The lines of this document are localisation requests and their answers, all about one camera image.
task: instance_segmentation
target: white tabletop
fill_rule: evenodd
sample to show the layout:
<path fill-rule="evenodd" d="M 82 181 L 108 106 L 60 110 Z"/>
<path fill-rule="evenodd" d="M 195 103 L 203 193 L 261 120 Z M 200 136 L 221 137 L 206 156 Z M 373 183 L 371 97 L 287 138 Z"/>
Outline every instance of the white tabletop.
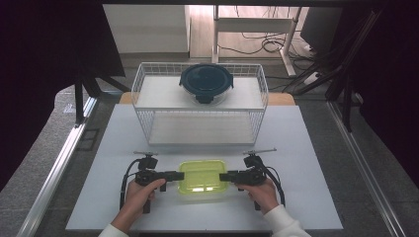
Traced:
<path fill-rule="evenodd" d="M 266 166 L 277 169 L 286 195 L 287 210 L 306 229 L 341 229 L 301 113 L 297 106 L 268 107 L 255 146 L 148 146 L 132 105 L 116 105 L 86 183 L 68 221 L 67 230 L 101 230 L 119 210 L 120 189 L 127 166 L 154 151 L 156 171 L 178 170 L 184 161 L 221 159 L 227 170 L 245 170 L 245 150 L 261 153 Z M 270 227 L 245 192 L 230 185 L 217 195 L 183 196 L 177 183 L 156 192 L 151 212 L 132 230 L 144 232 L 253 232 Z"/>

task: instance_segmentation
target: white wall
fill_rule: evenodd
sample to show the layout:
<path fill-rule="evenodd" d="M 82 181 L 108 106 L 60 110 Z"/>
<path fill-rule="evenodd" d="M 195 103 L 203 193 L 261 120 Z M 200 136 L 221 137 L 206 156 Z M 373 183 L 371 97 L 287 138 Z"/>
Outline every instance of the white wall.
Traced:
<path fill-rule="evenodd" d="M 188 52 L 189 6 L 104 5 L 118 51 Z"/>

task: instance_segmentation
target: white wire basket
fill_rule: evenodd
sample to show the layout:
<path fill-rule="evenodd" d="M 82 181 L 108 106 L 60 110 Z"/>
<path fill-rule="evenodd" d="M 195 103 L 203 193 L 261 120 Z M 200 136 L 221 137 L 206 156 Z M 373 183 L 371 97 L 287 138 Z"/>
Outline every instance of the white wire basket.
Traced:
<path fill-rule="evenodd" d="M 225 64 L 234 88 L 216 105 L 191 100 L 180 77 L 191 63 L 143 62 L 131 100 L 150 145 L 252 145 L 266 107 L 268 86 L 260 64 Z"/>

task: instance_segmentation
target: wooden floor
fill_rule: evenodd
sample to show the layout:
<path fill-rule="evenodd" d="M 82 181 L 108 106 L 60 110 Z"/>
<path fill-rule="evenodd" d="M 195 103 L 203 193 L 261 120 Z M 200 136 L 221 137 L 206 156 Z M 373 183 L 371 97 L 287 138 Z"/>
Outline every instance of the wooden floor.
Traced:
<path fill-rule="evenodd" d="M 218 15 L 220 17 L 237 17 L 240 18 L 291 18 L 294 16 L 297 8 L 288 7 L 254 7 L 254 6 L 219 6 Z M 300 31 L 305 20 L 308 8 L 302 8 L 297 24 L 297 31 Z M 191 57 L 211 57 L 212 41 L 213 41 L 213 6 L 190 6 L 191 15 Z M 265 33 L 220 33 L 218 35 L 218 45 L 220 47 L 234 48 L 243 52 L 254 52 L 262 47 L 263 39 L 246 39 L 247 38 L 262 38 Z M 285 38 L 285 34 L 276 36 L 279 41 Z M 299 32 L 296 32 L 293 38 L 293 47 L 297 52 L 301 52 L 307 44 L 299 37 Z M 267 45 L 268 50 L 274 50 L 277 47 L 274 44 Z M 233 50 L 219 49 L 219 57 L 232 58 L 272 58 L 281 57 L 279 52 L 268 52 L 264 49 L 253 53 L 245 54 Z"/>

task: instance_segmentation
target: white shelf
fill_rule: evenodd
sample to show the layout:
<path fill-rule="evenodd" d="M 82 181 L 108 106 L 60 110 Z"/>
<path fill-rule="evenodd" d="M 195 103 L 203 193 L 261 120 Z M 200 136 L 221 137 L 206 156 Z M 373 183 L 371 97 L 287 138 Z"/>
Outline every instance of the white shelf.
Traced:
<path fill-rule="evenodd" d="M 182 86 L 180 76 L 146 75 L 143 79 L 137 110 L 265 110 L 256 77 L 234 77 L 234 88 L 217 105 L 202 105 Z"/>
<path fill-rule="evenodd" d="M 150 144 L 253 144 L 248 113 L 156 113 Z"/>

